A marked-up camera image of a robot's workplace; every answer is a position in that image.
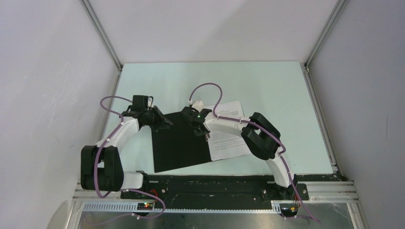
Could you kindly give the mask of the printed paper sheet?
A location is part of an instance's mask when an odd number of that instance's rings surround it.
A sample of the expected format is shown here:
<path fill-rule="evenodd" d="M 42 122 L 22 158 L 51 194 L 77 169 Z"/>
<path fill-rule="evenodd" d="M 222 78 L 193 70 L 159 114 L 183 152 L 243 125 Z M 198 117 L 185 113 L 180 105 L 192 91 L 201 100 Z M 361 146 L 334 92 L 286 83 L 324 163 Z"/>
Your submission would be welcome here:
<path fill-rule="evenodd" d="M 239 118 L 244 113 L 238 100 L 219 104 L 215 110 L 218 115 Z M 250 150 L 241 136 L 224 132 L 210 132 L 208 147 L 212 161 L 230 159 L 250 154 Z"/>

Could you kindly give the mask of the red and black file folder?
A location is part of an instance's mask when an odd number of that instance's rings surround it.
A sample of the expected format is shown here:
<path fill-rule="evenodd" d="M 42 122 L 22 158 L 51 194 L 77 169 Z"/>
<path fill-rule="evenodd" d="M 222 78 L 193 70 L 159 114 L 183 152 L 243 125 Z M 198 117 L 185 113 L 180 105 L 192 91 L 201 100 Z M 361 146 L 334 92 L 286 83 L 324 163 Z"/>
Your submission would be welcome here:
<path fill-rule="evenodd" d="M 180 112 L 165 114 L 172 122 L 167 129 L 152 131 L 154 172 L 196 166 L 211 162 L 208 142 L 196 136 Z"/>

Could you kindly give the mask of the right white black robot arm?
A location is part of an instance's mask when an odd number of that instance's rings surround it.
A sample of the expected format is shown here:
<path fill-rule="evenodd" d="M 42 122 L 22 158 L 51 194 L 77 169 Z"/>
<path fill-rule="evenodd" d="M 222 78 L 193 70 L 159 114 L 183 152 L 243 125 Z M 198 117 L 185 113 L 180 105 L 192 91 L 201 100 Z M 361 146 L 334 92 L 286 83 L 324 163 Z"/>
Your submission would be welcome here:
<path fill-rule="evenodd" d="M 221 132 L 243 138 L 250 152 L 267 163 L 278 186 L 279 196 L 291 199 L 296 195 L 297 179 L 283 157 L 286 147 L 280 140 L 281 134 L 261 113 L 236 118 L 215 114 L 211 109 L 199 111 L 186 106 L 181 115 L 197 136 Z"/>

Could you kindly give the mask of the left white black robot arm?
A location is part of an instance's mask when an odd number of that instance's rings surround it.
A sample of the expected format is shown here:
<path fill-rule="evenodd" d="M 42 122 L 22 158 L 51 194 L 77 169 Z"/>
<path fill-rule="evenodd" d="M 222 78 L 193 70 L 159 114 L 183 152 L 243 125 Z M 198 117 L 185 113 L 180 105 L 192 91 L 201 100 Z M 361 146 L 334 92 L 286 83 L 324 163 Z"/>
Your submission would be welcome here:
<path fill-rule="evenodd" d="M 112 132 L 94 145 L 84 146 L 81 150 L 81 187 L 94 190 L 100 198 L 111 192 L 129 191 L 138 198 L 147 198 L 151 186 L 145 182 L 143 172 L 127 172 L 123 169 L 120 152 L 129 140 L 144 127 L 151 131 L 167 129 L 172 122 L 167 119 L 157 106 L 154 98 L 146 95 L 134 95 L 123 112 L 108 109 L 119 118 Z"/>

